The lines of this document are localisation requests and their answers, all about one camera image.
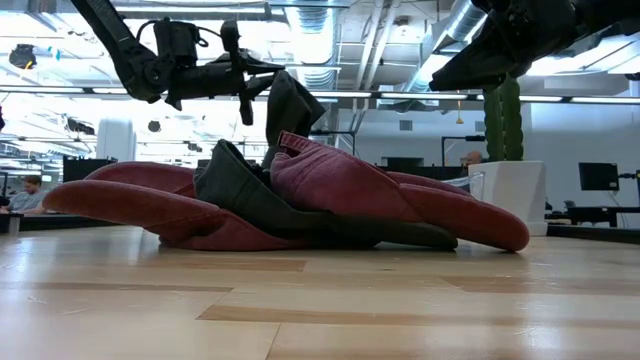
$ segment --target white wall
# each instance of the white wall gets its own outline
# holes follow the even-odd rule
[[[340,129],[348,129],[351,112],[341,110],[339,116]],[[372,164],[382,165],[383,157],[412,157],[423,158],[425,166],[440,166],[441,137],[477,135],[475,123],[484,121],[484,114],[480,111],[462,111],[460,118],[463,124],[456,124],[457,111],[443,115],[436,111],[398,114],[394,111],[370,110],[365,114],[356,137],[356,149],[362,160]],[[413,131],[400,131],[400,120],[412,120]],[[484,143],[447,140],[446,148],[451,145],[453,147],[446,156],[447,165],[450,166],[459,166],[460,158],[473,150],[481,151],[487,156]],[[351,152],[344,144],[339,147]]]
[[[620,94],[629,96],[629,92]],[[564,200],[578,206],[613,206],[604,192],[580,189],[579,162],[612,162],[620,173],[640,169],[640,116],[638,107],[614,105],[528,104],[523,106],[525,158],[542,160],[547,166],[547,196],[555,210],[564,210]],[[341,128],[346,117],[341,114]],[[439,165],[440,137],[475,134],[475,122],[483,121],[481,111],[463,111],[463,125],[456,125],[457,112],[397,114],[370,111],[357,136],[360,157],[382,164],[383,157],[422,157],[426,166]],[[398,130],[398,120],[414,120],[414,131]],[[447,153],[447,164],[458,165],[471,150],[485,144],[460,142]],[[638,206],[635,180],[620,179],[616,200],[622,206]],[[629,224],[640,227],[640,215],[626,215]]]
[[[564,209],[564,200],[614,205],[606,193],[580,190],[579,162],[617,163],[620,173],[640,169],[640,123],[630,106],[534,104],[532,120],[527,158],[545,162],[547,195],[555,209]],[[622,206],[638,206],[636,181],[621,179],[616,199]]]

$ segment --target green cactus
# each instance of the green cactus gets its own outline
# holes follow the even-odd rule
[[[524,159],[524,146],[522,145],[524,135],[522,133],[518,80],[507,76],[500,86],[499,92],[502,100],[505,157],[509,161],[522,161]]]
[[[504,135],[502,124],[502,108],[500,93],[497,89],[483,91],[484,95],[484,125],[486,127],[487,152],[489,161],[504,160]]]

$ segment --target maroon towel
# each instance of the maroon towel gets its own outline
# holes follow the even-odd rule
[[[516,216],[447,184],[389,175],[344,151],[286,132],[280,146],[285,152],[272,163],[272,188],[300,209],[424,222],[509,251],[529,242],[527,227]]]
[[[138,185],[195,198],[193,169],[152,162],[123,162],[101,167],[85,180],[104,180]]]
[[[46,209],[140,226],[168,246],[210,251],[309,247],[270,236],[219,207],[185,196],[112,181],[80,180],[49,192]]]

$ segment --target pipe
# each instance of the pipe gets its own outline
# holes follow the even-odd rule
[[[338,13],[335,9],[304,7],[286,8],[291,29],[296,34],[295,58],[308,65],[334,65]],[[298,80],[309,90],[333,90],[336,71],[332,69],[298,69]]]
[[[371,50],[373,49],[373,42],[378,34],[378,24],[380,23],[380,17],[382,16],[382,7],[384,0],[376,0],[373,3],[373,14],[371,14],[371,28],[369,34],[364,42],[364,49],[362,49],[362,58],[360,59],[360,66],[358,67],[358,74],[356,75],[356,82],[353,90],[360,90],[362,85],[362,79],[364,78],[364,72],[367,69],[367,63],[369,62],[369,56],[371,56]]]
[[[398,7],[400,7],[400,0],[392,0],[389,11],[387,12],[387,19],[384,24],[384,28],[382,29],[382,34],[380,35],[380,40],[378,40],[378,46],[376,47],[376,51],[373,53],[371,69],[369,69],[369,74],[367,74],[367,81],[365,81],[364,83],[364,90],[369,90],[371,88],[371,85],[373,84],[373,78],[376,76],[378,64],[380,63],[380,59],[382,58],[382,53],[384,52],[385,45],[389,40],[389,35],[391,34],[391,28],[393,27],[393,21],[396,18],[396,10],[398,9]]]
[[[432,71],[427,69],[427,61],[433,51],[442,43],[445,36],[448,35],[455,41],[468,41],[468,37],[473,36],[486,19],[486,14],[480,8],[473,5],[472,0],[456,0],[451,7],[451,15],[445,19],[446,26],[442,33],[431,34],[431,38],[425,40],[424,54],[426,55],[422,66],[413,77],[407,82],[405,91],[407,92],[428,92],[429,76]]]

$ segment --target air duct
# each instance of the air duct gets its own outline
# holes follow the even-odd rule
[[[293,31],[295,58],[305,65],[334,65],[334,46],[338,35],[338,13],[335,9],[304,7],[287,8],[286,14]],[[298,68],[298,79],[310,90],[331,90],[336,88],[336,71],[322,68]]]
[[[456,0],[451,7],[451,15],[444,21],[432,25],[427,32],[422,44],[422,53],[426,58],[421,68],[407,82],[404,90],[407,92],[428,92],[431,74],[438,70],[435,69],[437,66],[433,66],[433,62],[429,61],[431,54],[455,42],[469,42],[485,19],[484,11],[475,7],[471,0]]]

